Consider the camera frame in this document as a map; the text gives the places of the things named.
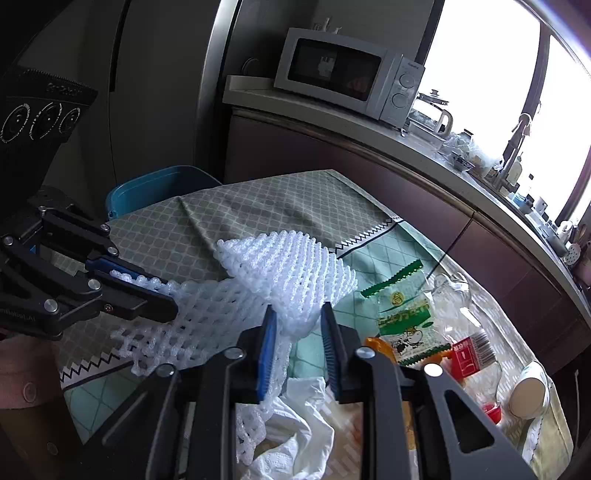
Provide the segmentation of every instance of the kettle handle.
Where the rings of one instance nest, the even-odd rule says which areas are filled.
[[[443,119],[447,117],[447,125],[445,130],[440,134],[439,129],[443,125]],[[441,110],[441,115],[439,116],[439,120],[437,121],[437,125],[435,125],[434,132],[436,135],[440,135],[442,137],[446,137],[450,133],[452,133],[452,126],[453,126],[453,117],[450,112],[447,110]]]

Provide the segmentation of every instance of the microwave knob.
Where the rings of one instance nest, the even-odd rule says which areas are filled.
[[[404,108],[406,107],[407,103],[407,98],[402,93],[397,93],[396,95],[392,96],[392,104],[394,104],[394,106],[397,108]]]
[[[414,87],[414,78],[412,75],[405,73],[400,77],[400,85],[404,88],[413,88]]]

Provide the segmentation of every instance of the kitchen counter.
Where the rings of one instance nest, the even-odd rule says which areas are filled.
[[[342,135],[367,145],[414,170],[488,217],[540,264],[568,294],[591,327],[591,309],[569,270],[556,253],[508,207],[467,173],[460,173],[428,143],[370,118],[327,103],[272,88],[272,79],[229,76],[224,103],[287,117]]]

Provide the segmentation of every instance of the tablecloth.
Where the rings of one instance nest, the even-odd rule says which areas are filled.
[[[224,185],[175,197],[114,220],[111,228],[111,238],[123,259],[179,282],[226,277],[212,254],[218,239],[292,229],[309,233],[349,262],[358,271],[359,290],[385,280],[417,258],[424,263],[426,273],[435,268],[463,272],[410,224],[331,170]],[[55,261],[70,273],[81,268],[61,256]],[[474,313],[489,330],[503,366],[505,376],[499,392],[506,398],[522,367],[534,355],[494,299],[471,278],[469,282]],[[355,327],[361,337],[375,333],[373,312],[364,310],[367,305],[359,292],[351,294],[335,306],[337,321]],[[138,381],[129,373],[127,361],[117,355],[118,346],[109,337],[120,322],[107,314],[79,322],[56,345],[62,387],[83,440]],[[105,376],[116,369],[121,370]],[[292,349],[289,373],[303,377],[321,375],[323,371],[322,339],[316,331]],[[501,424],[540,478],[555,478],[554,473],[566,467],[572,452],[572,440],[554,387],[552,393],[552,408],[542,420],[529,425],[504,412]],[[543,448],[538,447],[538,438],[547,438]],[[332,461],[356,468],[358,462],[352,461],[352,449],[349,445],[346,450],[348,462],[338,460],[342,452],[335,452]],[[335,478],[340,478],[342,472],[352,473],[345,467],[330,471]]]

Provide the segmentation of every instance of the teal plastic bin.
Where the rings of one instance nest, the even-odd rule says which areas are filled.
[[[197,167],[178,165],[153,171],[115,187],[107,195],[105,206],[112,220],[170,197],[220,185],[218,180]]]

